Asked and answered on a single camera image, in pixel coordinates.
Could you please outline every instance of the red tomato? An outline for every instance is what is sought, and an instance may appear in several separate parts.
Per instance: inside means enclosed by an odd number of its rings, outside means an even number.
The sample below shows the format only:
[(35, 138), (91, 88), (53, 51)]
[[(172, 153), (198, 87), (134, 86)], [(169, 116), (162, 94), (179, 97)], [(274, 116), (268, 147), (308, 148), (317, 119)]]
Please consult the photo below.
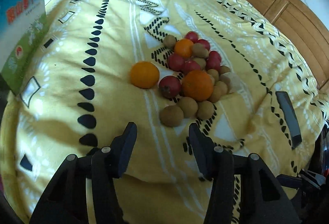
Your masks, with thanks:
[(186, 34), (185, 38), (191, 40), (193, 43), (196, 43), (197, 40), (199, 39), (199, 36), (198, 36), (198, 34), (196, 32), (189, 31)]
[(218, 59), (219, 62), (222, 62), (221, 55), (217, 51), (215, 51), (215, 50), (209, 52), (208, 59), (213, 59), (213, 58)]
[(161, 79), (159, 90), (165, 98), (173, 98), (177, 96), (182, 88), (182, 85), (177, 77), (169, 75)]
[(193, 70), (201, 70), (201, 66), (196, 61), (185, 62), (182, 72), (186, 75)]
[(207, 40), (205, 39), (199, 39), (197, 40), (197, 43), (203, 44), (205, 49), (207, 49), (208, 51), (210, 51), (210, 44)]
[(168, 67), (173, 71), (181, 71), (184, 67), (185, 60), (176, 53), (171, 54), (167, 59)]

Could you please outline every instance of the orange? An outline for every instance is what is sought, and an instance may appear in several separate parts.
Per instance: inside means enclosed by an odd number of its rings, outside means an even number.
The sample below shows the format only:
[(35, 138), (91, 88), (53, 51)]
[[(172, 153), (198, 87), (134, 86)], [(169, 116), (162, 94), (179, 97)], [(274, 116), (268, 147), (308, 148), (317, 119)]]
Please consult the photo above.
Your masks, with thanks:
[(150, 62), (137, 62), (130, 71), (130, 82), (139, 88), (151, 88), (159, 78), (159, 70)]
[(186, 97), (200, 102), (207, 100), (213, 93), (213, 82), (208, 73), (193, 70), (184, 77), (182, 89)]
[(190, 58), (192, 56), (192, 45), (194, 43), (189, 39), (181, 39), (175, 44), (175, 53), (183, 58)]

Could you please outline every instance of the blanket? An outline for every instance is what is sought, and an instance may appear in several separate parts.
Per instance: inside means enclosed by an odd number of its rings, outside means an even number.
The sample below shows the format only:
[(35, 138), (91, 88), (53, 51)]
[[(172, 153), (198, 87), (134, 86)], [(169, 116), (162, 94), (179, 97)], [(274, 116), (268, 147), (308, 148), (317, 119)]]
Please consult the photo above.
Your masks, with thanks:
[[(6, 198), (28, 222), (47, 183), (69, 154), (85, 156), (121, 135), (129, 121), (137, 141), (123, 178), (115, 180), (124, 219), (137, 223), (203, 223), (212, 182), (198, 171), (187, 140), (200, 130), (230, 153), (257, 153), (277, 176), (296, 176), (309, 162), (327, 119), (329, 96), (320, 94), (296, 47), (246, 0), (45, 0), (52, 22), (25, 75), (21, 94), (10, 96), (1, 125), (1, 176)], [(129, 82), (138, 61), (160, 78), (183, 74), (167, 68), (167, 34), (195, 31), (222, 56), (236, 91), (215, 104), (209, 120), (184, 119), (175, 128), (159, 111), (177, 103), (157, 86)], [(275, 92), (286, 91), (302, 143), (291, 135)], [(240, 211), (235, 177), (234, 218)], [(95, 223), (87, 180), (89, 222)]]

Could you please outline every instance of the black teardrop pattern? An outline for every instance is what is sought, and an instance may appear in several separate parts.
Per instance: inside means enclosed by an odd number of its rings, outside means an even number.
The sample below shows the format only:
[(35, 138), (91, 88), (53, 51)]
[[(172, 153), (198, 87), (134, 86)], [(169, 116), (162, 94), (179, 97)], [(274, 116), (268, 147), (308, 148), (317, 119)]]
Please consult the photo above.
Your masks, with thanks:
[(89, 102), (80, 102), (80, 103), (78, 103), (78, 106), (85, 109), (86, 111), (88, 111), (90, 113), (95, 111), (94, 105), (92, 105)]
[(90, 45), (90, 46), (92, 46), (92, 47), (98, 47), (98, 44), (96, 44), (96, 43), (91, 43), (91, 42), (89, 42), (89, 43), (87, 43), (88, 45)]
[(87, 64), (88, 66), (95, 66), (96, 59), (94, 57), (86, 58), (83, 63)]
[(81, 137), (79, 139), (79, 142), (82, 145), (90, 146), (90, 147), (97, 147), (97, 145), (98, 145), (98, 139), (95, 136), (95, 134), (93, 134), (93, 133), (88, 133), (88, 134), (84, 135), (83, 137)]
[(89, 38), (89, 40), (94, 41), (94, 42), (99, 42), (99, 37)]
[(84, 71), (86, 71), (86, 72), (95, 72), (95, 69), (94, 68), (81, 68), (81, 69), (83, 69)]
[(24, 154), (24, 156), (19, 164), (21, 167), (25, 168), (26, 170), (32, 171), (33, 165), (28, 160), (26, 154)]
[(95, 77), (93, 75), (86, 75), (80, 79), (86, 86), (93, 86), (95, 84)]
[(95, 23), (101, 25), (104, 23), (104, 20), (100, 19), (100, 20), (95, 21)]
[(95, 97), (95, 92), (91, 88), (80, 90), (79, 93), (87, 100), (93, 100)]
[(92, 32), (93, 35), (100, 35), (101, 34), (101, 31), (97, 30), (97, 31), (93, 31)]
[(97, 50), (96, 49), (88, 49), (85, 51), (87, 54), (95, 56), (97, 54)]
[[(102, 4), (102, 9), (98, 12), (98, 14), (96, 15), (99, 18), (104, 18), (105, 14), (106, 14), (106, 7), (108, 6), (109, 1), (108, 0), (103, 0), (103, 4)], [(102, 24), (104, 23), (104, 19), (98, 19), (95, 21), (95, 23), (97, 24), (96, 26), (93, 26), (94, 29), (91, 32), (92, 35), (95, 35), (95, 37), (91, 37), (89, 38), (89, 40), (91, 40), (92, 42), (87, 42), (88, 46), (91, 46), (93, 48), (87, 49), (85, 50), (85, 53), (91, 56), (96, 56), (97, 55), (97, 50), (95, 48), (97, 48), (98, 42), (100, 41), (100, 35), (101, 35), (101, 31), (103, 29)], [(88, 57), (86, 59), (83, 60), (83, 63), (88, 65), (88, 66), (95, 66), (96, 64), (96, 58), (95, 57)], [(81, 68), (84, 71), (88, 72), (88, 73), (94, 73), (95, 69), (94, 68)], [(85, 75), (84, 77), (80, 78), (80, 81), (85, 84), (86, 86), (92, 87), (95, 85), (96, 81), (95, 81), (95, 77), (91, 74)], [(87, 88), (87, 89), (83, 89), (80, 90), (79, 93), (87, 100), (93, 100), (95, 97), (95, 92), (92, 88)], [(77, 104), (78, 107), (86, 110), (89, 113), (93, 113), (95, 111), (95, 108), (93, 106), (92, 103), (90, 102), (79, 102)], [(92, 114), (83, 114), (80, 117), (78, 117), (77, 119), (78, 123), (83, 125), (84, 127), (88, 128), (88, 129), (94, 129), (97, 125), (97, 120), (95, 118), (95, 116), (93, 116)], [(97, 147), (98, 146), (98, 139), (96, 137), (96, 135), (94, 133), (87, 133), (86, 135), (84, 135), (83, 137), (81, 137), (79, 139), (80, 144), (85, 145), (85, 146), (90, 146), (90, 147)]]
[(96, 127), (96, 118), (91, 114), (84, 114), (78, 118), (78, 123), (88, 129), (94, 129)]

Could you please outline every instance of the white stripe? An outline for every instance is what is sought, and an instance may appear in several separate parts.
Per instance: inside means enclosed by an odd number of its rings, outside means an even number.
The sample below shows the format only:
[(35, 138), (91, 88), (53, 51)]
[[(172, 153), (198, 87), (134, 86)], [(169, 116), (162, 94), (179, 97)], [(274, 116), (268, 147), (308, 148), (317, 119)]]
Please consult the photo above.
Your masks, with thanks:
[[(137, 26), (136, 26), (136, 11), (135, 11), (135, 4), (133, 4), (134, 6), (134, 18), (131, 19), (131, 21), (134, 21), (134, 24), (135, 24), (135, 30), (136, 30), (136, 37), (138, 39), (138, 45), (139, 45), (139, 50), (140, 50), (140, 54), (141, 54), (141, 57), (142, 59), (144, 59), (144, 55), (143, 55), (143, 52), (142, 52), (142, 49), (141, 49), (141, 45), (140, 45), (140, 40), (139, 40), (139, 35), (138, 35), (138, 30), (137, 30)], [(132, 33), (132, 40), (133, 40), (133, 46), (134, 48), (136, 49), (136, 43), (134, 41), (134, 34), (133, 34), (133, 31), (132, 31), (132, 24), (130, 22), (130, 26), (131, 26), (131, 33)], [(149, 118), (149, 123), (150, 123), (150, 126), (151, 126), (151, 130), (152, 130), (152, 135), (153, 135), (153, 139), (155, 141), (155, 144), (156, 144), (156, 148), (157, 148), (157, 152), (158, 152), (158, 155), (159, 155), (159, 159), (160, 159), (160, 163), (161, 163), (161, 167), (162, 167), (162, 170), (163, 172), (168, 175), (168, 177), (172, 180), (172, 182), (174, 183), (179, 195), (182, 197), (183, 199), (183, 202), (184, 202), (184, 205), (192, 212), (195, 212), (193, 210), (193, 208), (190, 206), (187, 198), (184, 196), (180, 186), (178, 185), (177, 183), (177, 179), (169, 173), (169, 171), (167, 170), (166, 168), (166, 164), (165, 164), (165, 160), (164, 160), (164, 157), (163, 157), (163, 154), (162, 154), (162, 151), (161, 151), (161, 147), (160, 147), (160, 143), (159, 143), (159, 139), (157, 137), (157, 133), (156, 133), (156, 129), (155, 129), (155, 126), (153, 124), (153, 120), (152, 120), (152, 109), (151, 109), (151, 106), (150, 106), (150, 100), (149, 100), (149, 97), (147, 96), (147, 93), (146, 91), (143, 91), (144, 93), (144, 99), (145, 99), (145, 103), (146, 103), (146, 108), (147, 108), (147, 112), (148, 112), (148, 118)], [(205, 216), (196, 212), (201, 218), (204, 218)]]
[(133, 32), (133, 25), (132, 25), (132, 13), (131, 13), (131, 4), (133, 0), (128, 0), (129, 2), (129, 23), (130, 23), (130, 35), (131, 35), (131, 41), (133, 43), (134, 47), (134, 56), (135, 56), (135, 62), (138, 62), (138, 56), (137, 56), (137, 49), (135, 45), (135, 39), (134, 39), (134, 32)]
[[(154, 106), (155, 106), (155, 110), (157, 112), (157, 114), (159, 114), (159, 106), (158, 106), (158, 103), (157, 103), (157, 98), (154, 94), (154, 91), (151, 90), (151, 94), (152, 94), (152, 99), (153, 99), (153, 103), (154, 103)], [(169, 141), (168, 141), (168, 138), (167, 138), (167, 134), (166, 134), (166, 131), (163, 127), (163, 125), (160, 123), (160, 120), (158, 118), (158, 124), (160, 126), (160, 129), (161, 129), (161, 133), (162, 133), (162, 137), (163, 137), (163, 140), (164, 140), (164, 143), (167, 147), (167, 151), (168, 151), (168, 154), (169, 154), (169, 160), (170, 160), (170, 163), (171, 163), (171, 166), (172, 168), (177, 171), (177, 172), (180, 172), (180, 174), (182, 175), (183, 177), (183, 180), (184, 180), (184, 183), (187, 187), (187, 189), (189, 190), (190, 194), (192, 195), (193, 197), (193, 200), (195, 202), (195, 205), (201, 210), (201, 211), (204, 211), (200, 202), (198, 201), (198, 198), (196, 196), (196, 194), (194, 193), (193, 189), (191, 188), (191, 186), (189, 185), (188, 181), (187, 181), (187, 176), (186, 176), (186, 173), (180, 169), (178, 169), (176, 167), (176, 164), (175, 164), (175, 160), (174, 160), (174, 156), (172, 154), (172, 150), (171, 150), (171, 147), (170, 147), (170, 144), (169, 144)]]

